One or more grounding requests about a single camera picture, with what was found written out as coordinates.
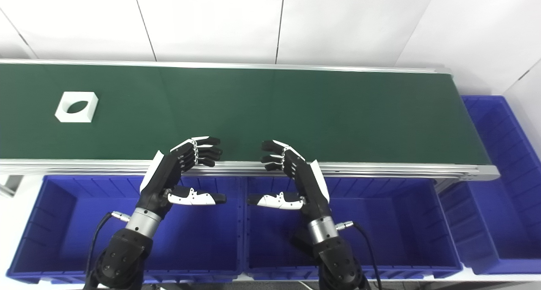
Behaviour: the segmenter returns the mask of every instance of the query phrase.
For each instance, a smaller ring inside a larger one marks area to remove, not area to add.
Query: white wall
[[[0,56],[446,66],[502,94],[541,58],[539,1],[0,0]]]
[[[541,60],[504,96],[537,155],[541,155]]]

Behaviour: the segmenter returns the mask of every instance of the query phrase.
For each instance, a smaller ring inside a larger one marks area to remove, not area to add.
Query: oval hole
[[[75,102],[72,105],[70,105],[70,107],[68,107],[68,111],[66,111],[66,112],[67,113],[80,112],[81,110],[85,109],[85,107],[87,107],[87,105],[88,105],[88,101]]]

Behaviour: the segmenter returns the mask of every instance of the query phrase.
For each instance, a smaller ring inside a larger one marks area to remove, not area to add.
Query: white square block
[[[87,101],[87,106],[79,112],[68,113],[74,103]],[[64,91],[56,108],[55,117],[64,123],[90,123],[98,104],[96,94],[91,91]]]

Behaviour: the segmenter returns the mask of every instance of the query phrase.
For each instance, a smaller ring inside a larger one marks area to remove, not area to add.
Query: black cable
[[[361,225],[359,223],[353,222],[353,226],[355,227],[355,229],[359,230],[359,232],[361,232],[361,234],[363,234],[363,237],[366,240],[366,244],[369,246],[370,258],[372,259],[372,265],[374,267],[375,279],[377,280],[377,287],[379,288],[379,290],[383,290],[383,287],[381,286],[381,279],[379,278],[379,271],[377,271],[377,265],[375,264],[374,250],[372,248],[372,244],[370,242],[369,236],[366,233],[366,231],[363,229],[363,227],[361,227]]]
[[[104,217],[100,220],[100,223],[98,223],[98,226],[96,227],[96,230],[94,232],[94,235],[92,236],[92,242],[90,243],[90,252],[88,253],[87,258],[87,269],[85,271],[85,275],[88,276],[90,274],[90,267],[92,264],[92,254],[94,253],[94,246],[96,244],[96,239],[98,238],[98,233],[100,232],[103,225],[112,217],[112,212],[108,212],[104,215]]]

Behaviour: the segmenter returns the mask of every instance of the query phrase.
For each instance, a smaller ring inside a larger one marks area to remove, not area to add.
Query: cable connector
[[[116,218],[116,219],[120,219],[122,220],[123,222],[129,222],[130,219],[131,219],[131,216],[128,215],[128,214],[125,214],[125,213],[122,213],[122,212],[119,212],[119,211],[113,211],[111,213],[111,216]]]
[[[346,222],[340,222],[337,223],[336,226],[334,226],[337,231],[342,231],[345,228],[353,227],[353,221],[346,221]]]

